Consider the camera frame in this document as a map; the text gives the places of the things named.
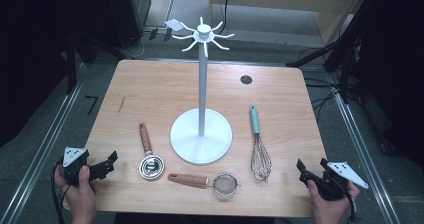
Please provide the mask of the dark cabinet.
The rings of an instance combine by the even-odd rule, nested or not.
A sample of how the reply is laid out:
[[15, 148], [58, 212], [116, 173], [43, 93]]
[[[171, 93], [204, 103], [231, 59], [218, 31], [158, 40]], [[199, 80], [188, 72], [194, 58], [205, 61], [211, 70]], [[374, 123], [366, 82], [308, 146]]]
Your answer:
[[151, 0], [109, 0], [113, 27], [116, 29], [116, 44], [126, 48], [141, 37]]

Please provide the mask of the person's right hand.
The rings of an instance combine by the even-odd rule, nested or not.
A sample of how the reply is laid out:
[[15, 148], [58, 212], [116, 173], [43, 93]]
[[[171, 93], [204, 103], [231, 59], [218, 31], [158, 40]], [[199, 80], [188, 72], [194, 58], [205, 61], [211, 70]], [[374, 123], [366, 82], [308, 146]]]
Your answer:
[[312, 180], [307, 181], [307, 188], [311, 197], [312, 213], [315, 224], [341, 224], [345, 213], [351, 207], [347, 197], [337, 201], [323, 199], [318, 187]]

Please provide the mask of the wooden-handled mesh strainer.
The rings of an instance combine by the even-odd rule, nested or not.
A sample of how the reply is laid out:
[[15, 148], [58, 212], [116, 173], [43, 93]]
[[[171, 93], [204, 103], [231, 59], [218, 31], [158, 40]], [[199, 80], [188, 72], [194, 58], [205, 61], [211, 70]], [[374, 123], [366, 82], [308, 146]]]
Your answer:
[[172, 182], [194, 186], [194, 187], [212, 187], [216, 194], [220, 196], [231, 196], [239, 188], [237, 179], [228, 173], [218, 174], [214, 178], [191, 174], [169, 174], [168, 179]]

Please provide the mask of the teal-handled wire whisk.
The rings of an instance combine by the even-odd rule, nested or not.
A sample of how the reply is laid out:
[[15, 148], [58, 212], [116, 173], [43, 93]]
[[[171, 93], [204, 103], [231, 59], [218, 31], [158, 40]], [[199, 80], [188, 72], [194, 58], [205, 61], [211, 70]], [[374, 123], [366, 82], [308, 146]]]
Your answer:
[[250, 106], [250, 121], [254, 137], [251, 155], [251, 170], [256, 180], [267, 183], [268, 177], [272, 171], [272, 161], [261, 140], [259, 116], [255, 105]]

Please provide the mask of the wooden-handled metal measuring scoop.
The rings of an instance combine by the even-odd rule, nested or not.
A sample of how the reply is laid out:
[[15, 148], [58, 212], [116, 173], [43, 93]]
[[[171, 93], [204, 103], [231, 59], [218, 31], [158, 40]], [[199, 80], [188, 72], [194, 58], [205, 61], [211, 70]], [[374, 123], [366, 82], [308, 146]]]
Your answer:
[[139, 165], [139, 173], [144, 179], [157, 179], [165, 169], [164, 161], [161, 157], [153, 154], [149, 133], [144, 123], [139, 124], [139, 133], [145, 153], [145, 157]]

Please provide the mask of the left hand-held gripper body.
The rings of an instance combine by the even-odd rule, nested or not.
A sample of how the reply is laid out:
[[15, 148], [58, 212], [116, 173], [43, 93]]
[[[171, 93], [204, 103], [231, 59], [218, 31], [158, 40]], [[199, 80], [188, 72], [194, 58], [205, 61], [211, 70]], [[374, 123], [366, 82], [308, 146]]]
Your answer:
[[62, 174], [68, 185], [79, 185], [79, 172], [87, 165], [89, 152], [86, 148], [66, 147], [62, 161]]

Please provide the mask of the person's left hand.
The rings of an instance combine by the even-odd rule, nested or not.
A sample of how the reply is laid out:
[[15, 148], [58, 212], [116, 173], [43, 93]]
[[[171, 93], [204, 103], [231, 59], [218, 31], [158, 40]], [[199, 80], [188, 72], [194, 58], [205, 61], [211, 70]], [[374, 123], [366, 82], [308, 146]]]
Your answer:
[[70, 207], [72, 224], [94, 224], [97, 214], [96, 190], [97, 187], [89, 182], [90, 170], [83, 166], [79, 170], [79, 185], [69, 186], [62, 176], [62, 165], [55, 169], [55, 184], [64, 193], [65, 200]]

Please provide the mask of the white utensil rack stand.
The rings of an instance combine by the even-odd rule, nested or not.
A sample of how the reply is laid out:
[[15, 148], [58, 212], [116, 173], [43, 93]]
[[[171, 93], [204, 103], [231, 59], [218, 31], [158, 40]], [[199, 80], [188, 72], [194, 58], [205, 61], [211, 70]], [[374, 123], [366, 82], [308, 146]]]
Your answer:
[[198, 107], [182, 113], [173, 123], [170, 142], [174, 152], [184, 161], [193, 165], [208, 165], [221, 159], [232, 144], [232, 128], [229, 121], [219, 112], [207, 108], [208, 45], [213, 44], [228, 51], [216, 38], [227, 39], [230, 35], [215, 34], [223, 25], [211, 27], [199, 18], [196, 28], [184, 23], [181, 26], [191, 32], [187, 36], [175, 36], [178, 40], [192, 39], [183, 52], [198, 47]]

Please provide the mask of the black metal stand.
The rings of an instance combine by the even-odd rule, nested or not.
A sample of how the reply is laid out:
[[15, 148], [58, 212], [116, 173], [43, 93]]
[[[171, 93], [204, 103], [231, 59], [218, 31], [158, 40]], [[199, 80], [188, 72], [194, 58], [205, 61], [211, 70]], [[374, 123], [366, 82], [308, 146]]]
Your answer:
[[364, 0], [340, 37], [306, 57], [287, 63], [286, 66], [300, 68], [312, 60], [328, 53], [329, 56], [324, 63], [324, 69], [328, 73], [333, 73], [339, 65], [342, 65], [339, 94], [342, 100], [347, 103], [348, 79], [354, 63], [353, 54], [355, 43], [366, 29], [375, 22], [378, 6], [383, 2], [384, 0]]
[[74, 45], [74, 33], [69, 32], [67, 36], [67, 70], [68, 70], [68, 87], [67, 94], [70, 94], [76, 86], [77, 74], [76, 74], [76, 61], [75, 61], [76, 49]]

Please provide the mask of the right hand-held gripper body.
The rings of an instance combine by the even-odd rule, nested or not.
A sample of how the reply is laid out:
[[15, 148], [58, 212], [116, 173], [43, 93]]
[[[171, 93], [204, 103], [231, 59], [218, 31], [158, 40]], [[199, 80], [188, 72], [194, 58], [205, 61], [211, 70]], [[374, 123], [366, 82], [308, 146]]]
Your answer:
[[334, 171], [332, 175], [325, 175], [315, 182], [320, 196], [327, 201], [341, 200], [348, 192], [348, 182], [352, 182], [364, 189], [369, 188], [366, 183], [347, 162], [329, 162], [328, 166]]

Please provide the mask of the metal floor rail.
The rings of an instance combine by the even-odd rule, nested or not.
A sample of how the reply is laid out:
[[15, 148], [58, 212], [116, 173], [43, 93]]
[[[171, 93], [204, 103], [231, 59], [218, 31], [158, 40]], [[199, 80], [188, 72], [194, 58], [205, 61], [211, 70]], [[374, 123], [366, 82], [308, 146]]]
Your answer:
[[400, 219], [393, 206], [390, 195], [387, 192], [386, 187], [383, 184], [379, 172], [377, 171], [373, 162], [373, 159], [367, 149], [366, 143], [352, 114], [350, 105], [345, 103], [341, 97], [341, 93], [336, 95], [335, 100], [385, 223], [400, 224]]
[[76, 87], [64, 96], [43, 140], [34, 151], [31, 162], [26, 167], [25, 173], [22, 175], [22, 179], [17, 185], [7, 208], [0, 217], [0, 224], [16, 224], [80, 92], [86, 69], [87, 67], [84, 63], [78, 65]]

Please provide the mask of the white paper sheet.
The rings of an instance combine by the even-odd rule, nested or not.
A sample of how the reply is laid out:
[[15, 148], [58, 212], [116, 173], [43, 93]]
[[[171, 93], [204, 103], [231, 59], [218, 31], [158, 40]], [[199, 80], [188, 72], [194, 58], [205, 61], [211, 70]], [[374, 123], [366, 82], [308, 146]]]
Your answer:
[[180, 31], [183, 29], [183, 25], [181, 24], [181, 22], [177, 19], [170, 19], [164, 22], [164, 24], [172, 29], [173, 31]]

